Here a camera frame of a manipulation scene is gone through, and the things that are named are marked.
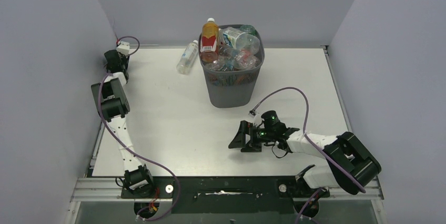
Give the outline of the grey ribbed waste bin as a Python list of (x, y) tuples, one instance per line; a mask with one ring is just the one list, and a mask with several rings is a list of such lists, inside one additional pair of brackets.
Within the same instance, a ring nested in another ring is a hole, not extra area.
[[(219, 30), (227, 27), (239, 29), (240, 26), (241, 24), (222, 25), (219, 26)], [(234, 70), (229, 72), (215, 72), (205, 69), (206, 63), (204, 63), (200, 59), (200, 64), (202, 66), (205, 82), (207, 85), (209, 99), (212, 105), (214, 105), (215, 107), (233, 108), (244, 106), (249, 103), (262, 64), (265, 59), (265, 50), (259, 33), (257, 37), (260, 39), (260, 50), (258, 53), (255, 54), (255, 56), (258, 57), (258, 59), (260, 60), (260, 64), (253, 69)]]

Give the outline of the plain clear bottle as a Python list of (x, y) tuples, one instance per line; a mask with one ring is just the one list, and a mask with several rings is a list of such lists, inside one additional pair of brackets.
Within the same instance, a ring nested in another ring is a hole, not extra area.
[(215, 72), (225, 72), (227, 70), (226, 60), (224, 58), (218, 58), (218, 60), (215, 60), (211, 63), (206, 63), (205, 69)]

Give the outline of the pink blue label bottle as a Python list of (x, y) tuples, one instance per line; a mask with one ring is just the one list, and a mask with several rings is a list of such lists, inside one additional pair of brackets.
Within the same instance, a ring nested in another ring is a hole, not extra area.
[(244, 55), (245, 54), (242, 51), (226, 45), (221, 45), (219, 47), (218, 63), (220, 66), (218, 70), (223, 72), (241, 70), (240, 62)]

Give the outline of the red yellow label bottle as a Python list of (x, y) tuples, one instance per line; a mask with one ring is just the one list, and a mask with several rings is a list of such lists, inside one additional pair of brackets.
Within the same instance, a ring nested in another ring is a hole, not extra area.
[(204, 63), (212, 63), (218, 59), (219, 43), (219, 26), (214, 18), (208, 18), (202, 27), (199, 47), (200, 59)]

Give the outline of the green tinted bottle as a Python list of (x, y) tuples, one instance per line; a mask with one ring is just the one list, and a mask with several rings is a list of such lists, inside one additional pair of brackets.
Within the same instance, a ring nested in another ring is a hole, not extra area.
[(252, 36), (256, 37), (258, 36), (257, 30), (252, 25), (247, 25), (247, 24), (241, 25), (239, 27), (239, 30)]

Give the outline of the blue label clear bottle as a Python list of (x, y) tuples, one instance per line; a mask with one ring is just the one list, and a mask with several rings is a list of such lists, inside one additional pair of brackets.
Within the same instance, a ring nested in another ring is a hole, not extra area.
[(220, 41), (231, 48), (246, 51), (254, 55), (260, 50), (260, 39), (252, 34), (233, 27), (219, 31)]

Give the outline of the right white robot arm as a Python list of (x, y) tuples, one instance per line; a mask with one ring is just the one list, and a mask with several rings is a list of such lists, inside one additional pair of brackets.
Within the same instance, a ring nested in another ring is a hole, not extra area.
[(261, 152), (276, 146), (286, 154), (306, 154), (324, 159), (323, 166), (309, 165), (296, 176), (296, 190), (303, 196), (318, 188), (340, 187), (356, 195), (382, 171), (380, 163), (352, 132), (319, 135), (281, 122), (274, 110), (255, 116), (257, 122), (240, 122), (228, 145), (241, 152)]

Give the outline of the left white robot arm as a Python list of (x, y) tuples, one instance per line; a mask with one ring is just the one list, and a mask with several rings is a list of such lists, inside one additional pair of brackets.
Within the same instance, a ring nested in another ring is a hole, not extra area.
[(118, 149), (123, 161), (123, 188), (135, 196), (151, 196), (156, 192), (153, 177), (147, 166), (133, 153), (134, 147), (130, 139), (126, 115), (130, 112), (130, 105), (123, 86), (127, 84), (128, 57), (113, 49), (104, 54), (106, 70), (103, 87), (100, 83), (91, 85), (92, 94), (98, 113), (103, 114), (110, 134), (119, 139)]

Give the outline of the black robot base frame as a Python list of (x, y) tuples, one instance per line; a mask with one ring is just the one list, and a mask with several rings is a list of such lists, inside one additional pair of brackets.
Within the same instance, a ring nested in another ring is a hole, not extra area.
[(154, 177), (155, 186), (148, 192), (130, 192), (122, 188), (123, 199), (138, 202), (152, 200), (174, 200), (177, 203), (173, 214), (187, 213), (258, 213), (277, 212), (292, 214), (314, 195), (305, 212), (318, 210), (318, 200), (328, 198), (324, 189), (317, 192), (303, 179), (295, 176), (260, 177), (179, 177), (178, 185), (172, 177)]

